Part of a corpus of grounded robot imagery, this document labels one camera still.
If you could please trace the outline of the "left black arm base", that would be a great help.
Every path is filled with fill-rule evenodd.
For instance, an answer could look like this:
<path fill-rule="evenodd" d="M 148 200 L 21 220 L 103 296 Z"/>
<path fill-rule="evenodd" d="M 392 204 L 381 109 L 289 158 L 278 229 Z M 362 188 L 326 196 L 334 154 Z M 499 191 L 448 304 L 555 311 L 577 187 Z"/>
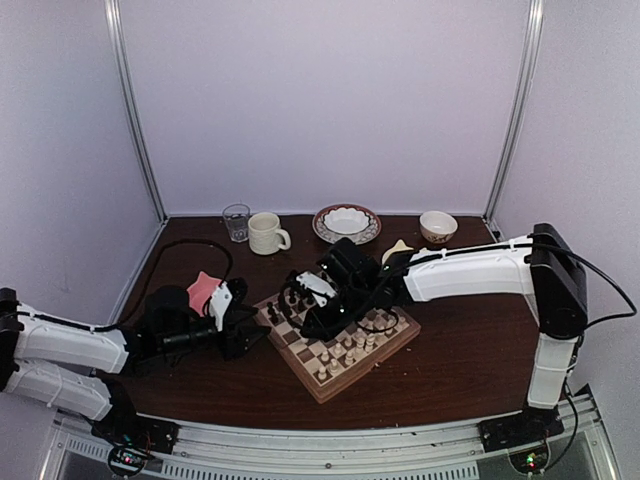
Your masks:
<path fill-rule="evenodd" d="M 171 454 L 180 430 L 174 422 L 138 415 L 90 420 L 89 423 L 94 436 L 113 446 L 129 447 L 143 453 Z"/>

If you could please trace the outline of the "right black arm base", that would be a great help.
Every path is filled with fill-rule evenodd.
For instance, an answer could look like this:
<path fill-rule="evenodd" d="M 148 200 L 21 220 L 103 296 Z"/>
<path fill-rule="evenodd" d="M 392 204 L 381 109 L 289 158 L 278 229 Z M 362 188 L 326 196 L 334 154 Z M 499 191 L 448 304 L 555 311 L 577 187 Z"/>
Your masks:
<path fill-rule="evenodd" d="M 489 453 L 562 434 L 564 425 L 557 409 L 526 408 L 519 413 L 483 420 L 478 429 L 484 451 Z"/>

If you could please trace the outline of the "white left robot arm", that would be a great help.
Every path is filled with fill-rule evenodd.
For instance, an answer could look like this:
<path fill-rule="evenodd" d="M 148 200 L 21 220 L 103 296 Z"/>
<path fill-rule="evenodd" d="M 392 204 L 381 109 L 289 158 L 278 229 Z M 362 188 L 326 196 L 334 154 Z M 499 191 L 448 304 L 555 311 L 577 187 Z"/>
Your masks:
<path fill-rule="evenodd" d="M 116 381 L 85 378 L 70 366 L 140 377 L 183 356 L 216 346 L 224 359 L 244 356 L 270 330 L 254 323 L 257 309 L 243 304 L 240 279 L 223 282 L 205 298 L 203 312 L 186 289 L 164 286 L 147 296 L 134 328 L 96 326 L 57 318 L 1 291 L 1 390 L 73 411 L 123 444 L 137 442 L 144 424 Z"/>

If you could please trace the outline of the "white chess knight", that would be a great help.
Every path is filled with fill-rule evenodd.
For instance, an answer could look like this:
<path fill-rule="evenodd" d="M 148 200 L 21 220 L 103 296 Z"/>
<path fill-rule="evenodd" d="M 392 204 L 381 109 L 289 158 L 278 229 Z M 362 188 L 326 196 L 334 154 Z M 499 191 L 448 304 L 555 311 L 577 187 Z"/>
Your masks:
<path fill-rule="evenodd" d="M 388 319 L 387 319 L 387 330 L 385 332 L 385 335 L 387 337 L 390 337 L 393 333 L 394 333 L 394 328 L 395 325 L 397 324 L 397 315 L 394 312 L 391 312 L 388 315 Z"/>
<path fill-rule="evenodd" d="M 333 358 L 330 360 L 329 363 L 329 371 L 331 372 L 332 375 L 336 374 L 339 368 L 339 363 L 338 360 Z"/>

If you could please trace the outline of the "white chess piece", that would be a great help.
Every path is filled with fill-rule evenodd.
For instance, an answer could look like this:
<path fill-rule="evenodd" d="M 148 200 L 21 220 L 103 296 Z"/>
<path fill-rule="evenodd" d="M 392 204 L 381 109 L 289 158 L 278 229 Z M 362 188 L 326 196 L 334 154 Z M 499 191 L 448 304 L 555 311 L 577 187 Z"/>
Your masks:
<path fill-rule="evenodd" d="M 382 345 L 387 341 L 386 332 L 383 327 L 379 328 L 379 332 L 376 334 L 376 342 L 378 345 Z"/>

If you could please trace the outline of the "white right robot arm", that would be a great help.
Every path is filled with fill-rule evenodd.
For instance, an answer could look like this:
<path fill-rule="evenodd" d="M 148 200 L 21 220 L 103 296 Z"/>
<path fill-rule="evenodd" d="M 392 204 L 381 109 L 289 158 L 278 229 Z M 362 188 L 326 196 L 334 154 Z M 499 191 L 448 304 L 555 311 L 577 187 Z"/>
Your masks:
<path fill-rule="evenodd" d="M 381 261 L 351 240 L 333 244 L 319 272 L 294 277 L 316 306 L 304 336 L 329 340 L 373 309 L 390 310 L 440 298 L 518 294 L 535 301 L 539 326 L 527 408 L 513 419 L 519 440 L 535 440 L 551 424 L 588 323 L 586 272 L 556 229 L 535 225 L 527 236 L 448 250 L 417 250 L 397 241 Z"/>

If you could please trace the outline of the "white chess queen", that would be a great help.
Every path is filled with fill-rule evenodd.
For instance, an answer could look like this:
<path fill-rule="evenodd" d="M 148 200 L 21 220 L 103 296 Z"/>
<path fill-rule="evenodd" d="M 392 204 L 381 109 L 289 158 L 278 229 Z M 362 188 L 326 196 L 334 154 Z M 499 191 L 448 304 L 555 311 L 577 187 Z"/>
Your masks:
<path fill-rule="evenodd" d="M 356 359 L 359 359 L 364 355 L 364 346 L 365 346 L 365 339 L 358 338 L 356 340 L 356 347 L 354 349 L 354 357 Z"/>

